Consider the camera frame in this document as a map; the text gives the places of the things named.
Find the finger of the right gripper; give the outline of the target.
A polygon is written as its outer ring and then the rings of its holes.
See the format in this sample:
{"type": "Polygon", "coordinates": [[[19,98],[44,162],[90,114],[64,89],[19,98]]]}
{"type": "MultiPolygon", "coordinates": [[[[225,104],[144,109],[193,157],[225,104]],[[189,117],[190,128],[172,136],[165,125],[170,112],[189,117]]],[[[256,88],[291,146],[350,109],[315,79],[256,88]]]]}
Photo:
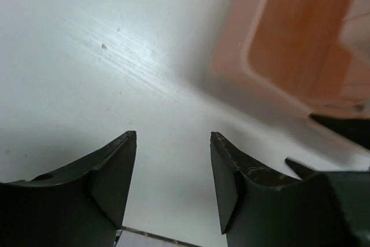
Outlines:
{"type": "Polygon", "coordinates": [[[301,179],[306,180],[317,174],[317,171],[291,158],[285,158],[286,165],[301,179]]]}
{"type": "Polygon", "coordinates": [[[340,118],[311,113],[316,124],[369,150],[369,118],[340,118]]]}

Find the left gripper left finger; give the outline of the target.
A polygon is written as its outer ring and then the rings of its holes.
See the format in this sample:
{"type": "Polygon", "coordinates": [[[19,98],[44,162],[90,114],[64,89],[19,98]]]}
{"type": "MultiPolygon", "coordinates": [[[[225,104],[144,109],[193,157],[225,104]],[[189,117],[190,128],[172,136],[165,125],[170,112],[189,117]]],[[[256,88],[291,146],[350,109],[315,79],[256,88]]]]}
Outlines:
{"type": "Polygon", "coordinates": [[[115,246],[136,156],[136,132],[32,180],[1,184],[2,246],[115,246]]]}

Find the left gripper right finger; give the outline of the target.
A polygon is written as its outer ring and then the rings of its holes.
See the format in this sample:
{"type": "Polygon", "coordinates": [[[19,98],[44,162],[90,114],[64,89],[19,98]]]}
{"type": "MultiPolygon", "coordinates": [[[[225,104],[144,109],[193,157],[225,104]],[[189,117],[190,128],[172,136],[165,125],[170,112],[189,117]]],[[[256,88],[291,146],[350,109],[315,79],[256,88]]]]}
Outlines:
{"type": "Polygon", "coordinates": [[[317,171],[301,180],[239,150],[219,132],[210,156],[229,246],[368,246],[369,172],[317,171]]]}

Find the pink plastic toolbox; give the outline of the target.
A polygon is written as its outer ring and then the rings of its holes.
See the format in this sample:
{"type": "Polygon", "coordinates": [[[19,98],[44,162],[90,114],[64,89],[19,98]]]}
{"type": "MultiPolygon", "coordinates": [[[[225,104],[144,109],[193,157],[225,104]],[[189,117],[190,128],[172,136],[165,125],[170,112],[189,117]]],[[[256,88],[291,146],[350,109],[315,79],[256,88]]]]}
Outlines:
{"type": "Polygon", "coordinates": [[[369,0],[233,0],[212,67],[350,148],[309,115],[369,118],[369,0]]]}

